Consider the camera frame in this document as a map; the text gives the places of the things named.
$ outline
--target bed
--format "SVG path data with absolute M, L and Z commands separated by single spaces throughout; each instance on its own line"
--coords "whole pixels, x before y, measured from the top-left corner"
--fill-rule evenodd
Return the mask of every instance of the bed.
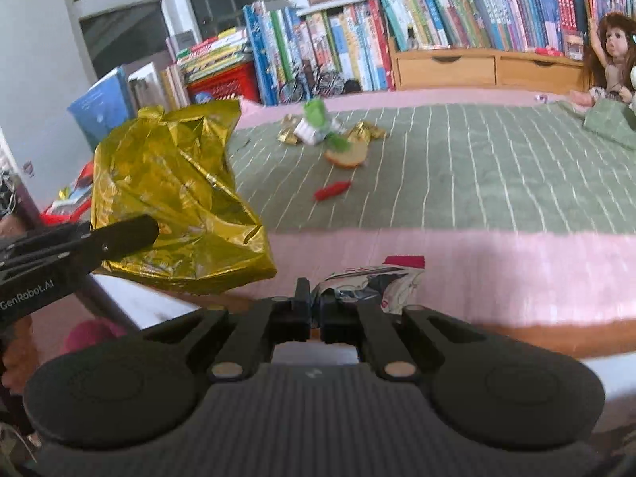
M 230 293 L 288 295 L 385 256 L 423 254 L 420 303 L 578 357 L 636 350 L 636 167 L 557 103 L 523 91 L 437 90 L 328 102 L 390 132 L 366 166 L 277 141 L 297 107 L 252 109 L 228 157 L 268 229 L 278 275 Z M 320 204 L 314 191 L 351 179 Z

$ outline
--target bread slice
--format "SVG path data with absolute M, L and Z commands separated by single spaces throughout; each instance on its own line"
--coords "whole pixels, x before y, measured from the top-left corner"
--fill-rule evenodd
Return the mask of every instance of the bread slice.
M 355 169 L 365 162 L 369 152 L 366 142 L 352 142 L 345 152 L 325 151 L 324 157 L 341 169 Z

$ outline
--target red plastic basket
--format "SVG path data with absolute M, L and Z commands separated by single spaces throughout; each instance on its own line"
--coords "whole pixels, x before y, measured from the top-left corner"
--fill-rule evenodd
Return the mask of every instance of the red plastic basket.
M 205 96 L 206 93 L 216 100 L 244 97 L 254 102 L 261 102 L 253 63 L 244 63 L 190 84 L 188 93 L 193 102 L 197 102 L 197 95 Z

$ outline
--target wooden storage box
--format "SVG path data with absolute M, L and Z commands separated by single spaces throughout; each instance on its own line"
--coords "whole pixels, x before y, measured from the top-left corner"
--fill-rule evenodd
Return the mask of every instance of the wooden storage box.
M 509 87 L 560 95 L 584 89 L 583 63 L 565 57 L 480 48 L 398 52 L 392 39 L 389 49 L 397 89 Z

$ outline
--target gold foil wrapper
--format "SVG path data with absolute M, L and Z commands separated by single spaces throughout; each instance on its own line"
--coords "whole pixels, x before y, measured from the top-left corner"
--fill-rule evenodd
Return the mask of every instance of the gold foil wrapper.
M 149 251 L 102 272 L 159 289 L 216 294 L 276 274 L 265 229 L 236 194 L 225 147 L 237 100 L 164 114 L 145 108 L 95 152 L 93 227 L 148 213 L 160 234 Z
M 281 121 L 281 132 L 278 134 L 278 141 L 287 145 L 298 145 L 302 140 L 294 134 L 298 122 L 303 117 L 299 115 L 288 114 Z
M 355 124 L 345 135 L 349 138 L 350 142 L 365 142 L 367 145 L 372 140 L 381 140 L 387 137 L 386 129 L 378 127 L 366 120 L 360 120 Z

